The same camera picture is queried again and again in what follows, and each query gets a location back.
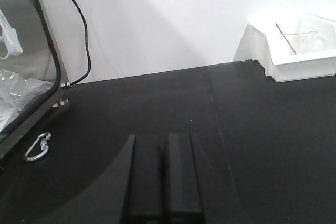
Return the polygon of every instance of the transparent plastic cup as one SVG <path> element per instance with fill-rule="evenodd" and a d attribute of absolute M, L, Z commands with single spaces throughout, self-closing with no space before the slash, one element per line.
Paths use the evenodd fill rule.
<path fill-rule="evenodd" d="M 282 31 L 282 35 L 287 38 L 296 54 L 316 51 L 316 44 L 320 40 L 316 37 L 318 33 L 309 27 L 295 27 Z M 294 51 L 289 49 L 291 55 L 295 54 Z"/>

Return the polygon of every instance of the metal clip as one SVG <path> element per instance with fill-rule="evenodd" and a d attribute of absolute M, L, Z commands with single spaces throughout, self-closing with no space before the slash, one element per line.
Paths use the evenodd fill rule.
<path fill-rule="evenodd" d="M 49 146 L 47 144 L 47 141 L 49 141 L 51 138 L 51 133 L 50 132 L 45 132 L 42 133 L 40 136 L 37 137 L 37 139 L 35 140 L 35 142 L 31 145 L 31 147 L 27 150 L 23 160 L 26 162 L 32 162 L 32 161 L 37 161 L 40 158 L 44 157 L 48 150 L 49 150 Z M 35 145 L 40 142 L 40 147 L 41 147 L 41 153 L 34 156 L 34 157 L 28 157 L 28 155 L 31 153 L 31 151 L 33 150 L 33 148 L 35 147 Z"/>

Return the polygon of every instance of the white wall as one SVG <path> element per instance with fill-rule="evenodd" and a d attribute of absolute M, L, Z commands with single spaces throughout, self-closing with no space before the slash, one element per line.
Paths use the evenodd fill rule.
<path fill-rule="evenodd" d="M 86 70 L 83 28 L 71 0 L 44 0 L 71 80 Z M 336 0 L 78 0 L 89 23 L 98 81 L 233 60 L 250 16 Z"/>

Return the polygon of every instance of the black mat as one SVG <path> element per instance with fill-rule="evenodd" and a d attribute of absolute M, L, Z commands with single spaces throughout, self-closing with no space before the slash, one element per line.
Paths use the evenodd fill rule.
<path fill-rule="evenodd" d="M 52 133 L 48 155 L 22 162 L 33 135 L 4 164 L 0 223 L 35 223 L 64 209 L 129 134 L 163 143 L 189 132 L 230 184 L 228 152 L 240 203 L 256 223 L 334 223 L 335 98 L 334 77 L 275 83 L 251 61 L 75 86 L 69 113 L 41 129 Z"/>

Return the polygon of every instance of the white plastic item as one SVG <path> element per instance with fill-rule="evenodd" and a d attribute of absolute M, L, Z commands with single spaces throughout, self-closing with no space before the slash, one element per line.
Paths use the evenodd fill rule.
<path fill-rule="evenodd" d="M 0 106 L 21 111 L 34 97 L 44 94 L 52 83 L 34 78 L 26 80 L 17 73 L 0 69 Z"/>
<path fill-rule="evenodd" d="M 298 53 L 292 49 L 279 32 L 279 27 L 309 28 L 310 38 L 306 33 L 301 35 L 302 43 L 309 41 L 310 45 L 297 47 Z M 257 60 L 265 69 L 266 76 L 272 76 L 275 81 L 292 81 L 336 74 L 336 22 L 311 14 L 293 15 L 286 20 L 258 17 L 250 20 L 244 34 L 248 41 L 250 59 Z M 298 43 L 287 36 L 290 43 Z"/>
<path fill-rule="evenodd" d="M 0 108 L 0 131 L 19 116 L 15 108 Z"/>
<path fill-rule="evenodd" d="M 23 53 L 16 30 L 11 27 L 5 15 L 0 10 L 0 26 L 2 34 L 0 36 L 0 43 L 4 42 L 7 48 L 7 55 L 0 56 L 0 60 L 8 59 L 10 55 L 20 55 Z"/>

